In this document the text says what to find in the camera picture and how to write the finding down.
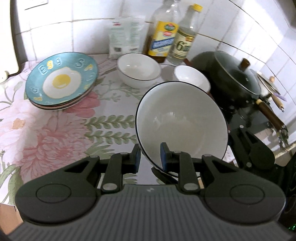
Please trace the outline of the clear vinegar bottle yellow cap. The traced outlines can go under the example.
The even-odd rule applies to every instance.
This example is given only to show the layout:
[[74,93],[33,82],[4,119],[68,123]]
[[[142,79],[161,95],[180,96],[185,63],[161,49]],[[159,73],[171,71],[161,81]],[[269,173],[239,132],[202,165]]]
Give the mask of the clear vinegar bottle yellow cap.
[[199,18],[203,7],[193,4],[188,7],[166,59],[173,65],[180,65],[187,57],[199,28]]

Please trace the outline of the white bowl black rim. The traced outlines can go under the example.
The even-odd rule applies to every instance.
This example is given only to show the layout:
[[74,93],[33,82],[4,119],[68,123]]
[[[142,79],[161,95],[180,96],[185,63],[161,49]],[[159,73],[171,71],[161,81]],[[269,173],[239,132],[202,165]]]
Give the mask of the white bowl black rim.
[[136,89],[151,87],[162,72],[157,61],[140,53],[128,53],[120,56],[116,66],[120,80]]

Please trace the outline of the large white ribbed bowl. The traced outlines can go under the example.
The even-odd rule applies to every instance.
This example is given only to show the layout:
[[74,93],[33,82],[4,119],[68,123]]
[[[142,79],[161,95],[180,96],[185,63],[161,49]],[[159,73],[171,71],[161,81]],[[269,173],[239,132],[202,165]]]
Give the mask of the large white ribbed bowl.
[[211,154],[223,159],[228,145],[227,122],[204,90],[180,81],[150,88],[138,103],[135,131],[144,156],[163,170],[160,145],[193,158]]

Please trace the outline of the black wok with lid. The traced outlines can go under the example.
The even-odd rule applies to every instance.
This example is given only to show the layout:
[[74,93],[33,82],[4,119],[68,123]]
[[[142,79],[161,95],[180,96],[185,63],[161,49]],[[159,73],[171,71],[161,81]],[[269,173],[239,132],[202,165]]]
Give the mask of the black wok with lid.
[[209,80],[210,94],[224,115],[233,115],[240,109],[247,114],[259,110],[256,101],[261,88],[247,59],[238,60],[223,51],[207,51],[184,63]]

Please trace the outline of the blue fried egg plate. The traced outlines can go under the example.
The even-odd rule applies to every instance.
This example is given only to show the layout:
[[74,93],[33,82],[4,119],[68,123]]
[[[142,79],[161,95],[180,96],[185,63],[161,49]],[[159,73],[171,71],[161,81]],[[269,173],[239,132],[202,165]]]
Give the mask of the blue fried egg plate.
[[64,52],[41,61],[29,74],[25,94],[42,106],[55,106],[81,97],[98,77],[96,61],[85,54]]

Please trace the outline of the yellow label cooking wine bottle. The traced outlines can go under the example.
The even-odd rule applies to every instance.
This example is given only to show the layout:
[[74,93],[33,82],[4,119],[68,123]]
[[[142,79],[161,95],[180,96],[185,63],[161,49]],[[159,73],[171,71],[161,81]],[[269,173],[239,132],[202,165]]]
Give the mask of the yellow label cooking wine bottle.
[[152,14],[143,53],[158,63],[165,61],[174,42],[181,20],[179,3],[179,1],[163,1]]

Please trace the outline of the white cutting board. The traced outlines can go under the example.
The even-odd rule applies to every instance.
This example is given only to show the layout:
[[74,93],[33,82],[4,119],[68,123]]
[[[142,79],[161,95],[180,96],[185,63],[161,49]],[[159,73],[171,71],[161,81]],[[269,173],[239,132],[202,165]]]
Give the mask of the white cutting board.
[[1,1],[1,76],[16,75],[28,60],[21,36],[21,1]]

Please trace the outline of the white salt bag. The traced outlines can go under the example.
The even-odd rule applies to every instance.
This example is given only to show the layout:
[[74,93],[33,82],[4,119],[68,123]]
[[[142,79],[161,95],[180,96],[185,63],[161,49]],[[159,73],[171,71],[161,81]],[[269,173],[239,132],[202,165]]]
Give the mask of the white salt bag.
[[114,19],[108,27],[109,59],[117,60],[128,53],[139,53],[144,16]]

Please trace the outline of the small white bowl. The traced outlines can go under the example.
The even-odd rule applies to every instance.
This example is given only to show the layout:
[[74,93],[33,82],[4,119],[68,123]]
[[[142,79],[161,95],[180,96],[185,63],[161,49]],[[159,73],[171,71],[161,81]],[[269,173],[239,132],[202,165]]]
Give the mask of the small white bowl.
[[179,65],[175,67],[173,75],[175,80],[190,83],[207,93],[210,92],[211,85],[209,80],[195,68],[187,65]]

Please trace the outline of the floral tablecloth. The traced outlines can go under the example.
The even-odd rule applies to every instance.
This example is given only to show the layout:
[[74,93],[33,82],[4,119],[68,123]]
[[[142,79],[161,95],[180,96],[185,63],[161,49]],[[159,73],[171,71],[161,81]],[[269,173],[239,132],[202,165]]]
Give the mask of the floral tablecloth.
[[[160,75],[151,87],[132,88],[120,80],[116,63],[108,59],[97,63],[99,74],[92,92],[65,109],[43,110],[27,98],[26,80],[39,62],[27,62],[21,74],[1,85],[1,203],[14,205],[22,185],[75,161],[108,159],[138,144],[139,101],[155,85],[176,80]],[[141,152],[138,172],[125,174],[124,183],[158,184],[152,167]]]

